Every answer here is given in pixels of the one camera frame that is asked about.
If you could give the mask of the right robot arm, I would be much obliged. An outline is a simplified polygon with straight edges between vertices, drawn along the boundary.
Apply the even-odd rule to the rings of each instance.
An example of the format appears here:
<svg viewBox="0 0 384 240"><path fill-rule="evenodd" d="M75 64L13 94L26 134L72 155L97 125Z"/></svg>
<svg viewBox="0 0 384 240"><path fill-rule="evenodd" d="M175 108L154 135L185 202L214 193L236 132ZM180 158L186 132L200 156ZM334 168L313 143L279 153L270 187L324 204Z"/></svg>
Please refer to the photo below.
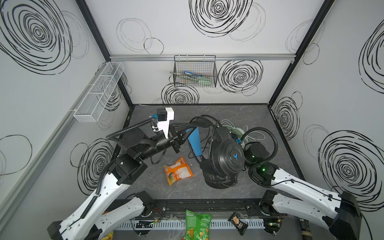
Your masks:
<svg viewBox="0 0 384 240"><path fill-rule="evenodd" d="M240 140L255 131L267 133L274 142L273 153L252 162L248 170L252 181L267 188L260 201L262 213L296 216L328 229L338 240L358 240L364 216L356 197L348 192L339 194L322 189L270 163L278 151L278 141L270 130L252 128Z"/></svg>

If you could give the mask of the black gaming headphones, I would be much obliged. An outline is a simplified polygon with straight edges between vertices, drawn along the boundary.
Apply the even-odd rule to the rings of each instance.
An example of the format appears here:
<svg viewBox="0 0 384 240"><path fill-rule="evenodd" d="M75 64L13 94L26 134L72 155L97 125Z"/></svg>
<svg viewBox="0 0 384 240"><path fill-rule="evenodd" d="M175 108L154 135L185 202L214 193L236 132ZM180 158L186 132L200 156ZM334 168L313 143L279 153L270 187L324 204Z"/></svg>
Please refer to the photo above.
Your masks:
<svg viewBox="0 0 384 240"><path fill-rule="evenodd" d="M188 144L203 172L205 183L214 189L234 187L245 166L244 151L238 141L219 120L208 115L193 117L187 126ZM207 157L203 155L200 129L208 129L211 133L207 138Z"/></svg>

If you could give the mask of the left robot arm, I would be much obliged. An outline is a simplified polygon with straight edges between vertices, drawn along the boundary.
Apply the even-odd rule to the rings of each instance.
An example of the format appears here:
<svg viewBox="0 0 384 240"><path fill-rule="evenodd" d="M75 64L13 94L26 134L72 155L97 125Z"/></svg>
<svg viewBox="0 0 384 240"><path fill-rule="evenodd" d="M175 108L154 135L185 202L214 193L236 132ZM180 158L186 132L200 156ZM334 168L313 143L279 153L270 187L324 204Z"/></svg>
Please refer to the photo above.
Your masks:
<svg viewBox="0 0 384 240"><path fill-rule="evenodd" d="M150 117L107 136L121 136L118 144L125 151L101 171L96 189L69 217L51 223L47 231L52 240L101 240L124 222L152 213L154 200L145 191L122 206L108 207L147 169L145 159L168 148L180 149L197 128L194 122L171 124Z"/></svg>

